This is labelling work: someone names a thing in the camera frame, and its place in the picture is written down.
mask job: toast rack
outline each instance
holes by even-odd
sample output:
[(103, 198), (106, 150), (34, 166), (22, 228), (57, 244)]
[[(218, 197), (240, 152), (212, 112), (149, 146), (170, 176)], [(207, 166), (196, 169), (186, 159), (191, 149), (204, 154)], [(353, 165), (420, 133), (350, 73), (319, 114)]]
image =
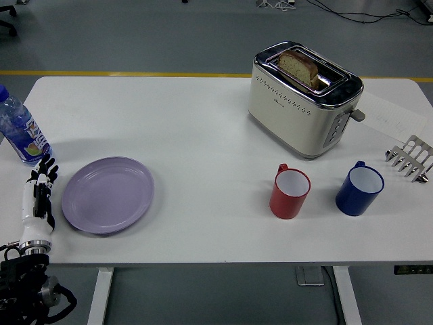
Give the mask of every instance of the toast rack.
[(426, 142), (418, 138), (416, 135), (412, 135), (406, 141), (402, 148), (395, 146), (392, 150), (388, 150), (386, 152), (386, 161), (390, 161), (393, 158), (395, 158), (395, 160), (392, 166), (395, 167), (397, 165), (400, 165), (398, 171), (401, 172), (405, 170), (405, 177), (415, 174), (413, 176), (412, 182), (428, 182), (428, 177), (426, 173), (433, 167), (433, 148), (430, 147)]

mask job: yellow floor line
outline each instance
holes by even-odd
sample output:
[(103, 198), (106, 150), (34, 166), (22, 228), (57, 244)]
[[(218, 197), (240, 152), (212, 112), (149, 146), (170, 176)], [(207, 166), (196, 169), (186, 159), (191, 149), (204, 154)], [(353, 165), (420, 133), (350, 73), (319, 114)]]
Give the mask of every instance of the yellow floor line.
[[(45, 70), (0, 70), (1, 76), (83, 76), (83, 77), (210, 77), (251, 78), (250, 73), (195, 73), (195, 72), (125, 72), (125, 71), (45, 71)], [(362, 79), (411, 79), (417, 83), (433, 83), (433, 78), (424, 77), (377, 77)]]

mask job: white paper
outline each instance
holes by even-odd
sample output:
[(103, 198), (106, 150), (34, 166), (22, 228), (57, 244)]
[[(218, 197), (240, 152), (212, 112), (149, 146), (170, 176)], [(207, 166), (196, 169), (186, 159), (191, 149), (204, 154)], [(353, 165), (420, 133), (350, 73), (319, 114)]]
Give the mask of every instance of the white paper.
[(359, 99), (357, 109), (365, 113), (364, 125), (400, 142), (406, 142), (413, 134), (419, 136), (427, 123), (426, 117), (366, 91)]

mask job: silver toaster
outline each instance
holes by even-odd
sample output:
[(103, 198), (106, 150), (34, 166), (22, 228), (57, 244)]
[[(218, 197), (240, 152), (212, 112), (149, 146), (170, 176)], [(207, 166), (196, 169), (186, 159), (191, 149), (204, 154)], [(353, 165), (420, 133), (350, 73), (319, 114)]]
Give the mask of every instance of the silver toaster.
[[(319, 71), (314, 90), (278, 66), (285, 50), (303, 53)], [(295, 42), (276, 44), (256, 55), (252, 68), (250, 114), (303, 158), (316, 158), (341, 139), (350, 117), (362, 121), (355, 110), (362, 80), (318, 53)]]

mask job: gray floor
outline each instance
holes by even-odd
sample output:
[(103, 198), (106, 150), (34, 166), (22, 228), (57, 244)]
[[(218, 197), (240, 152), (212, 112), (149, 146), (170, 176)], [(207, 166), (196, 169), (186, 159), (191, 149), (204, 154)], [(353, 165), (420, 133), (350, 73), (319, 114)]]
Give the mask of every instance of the gray floor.
[[(418, 4), (323, 2), (339, 12), (375, 15)], [(362, 77), (425, 78), (419, 86), (433, 103), (433, 27), (406, 16), (360, 24), (305, 0), (287, 12), (256, 8), (255, 0), (30, 0), (16, 9), (17, 18), (0, 13), (18, 31), (13, 38), (0, 28), (0, 83), (23, 100), (39, 77), (53, 71), (248, 74), (256, 53), (289, 40)], [(410, 14), (426, 23), (420, 8)], [(350, 268), (363, 323), (430, 324), (433, 276), (394, 276), (392, 266)], [(95, 269), (51, 266), (49, 272), (78, 298), (78, 307), (58, 324), (86, 324)], [(106, 324), (337, 324), (325, 279), (324, 287), (301, 288), (290, 265), (117, 269)]]

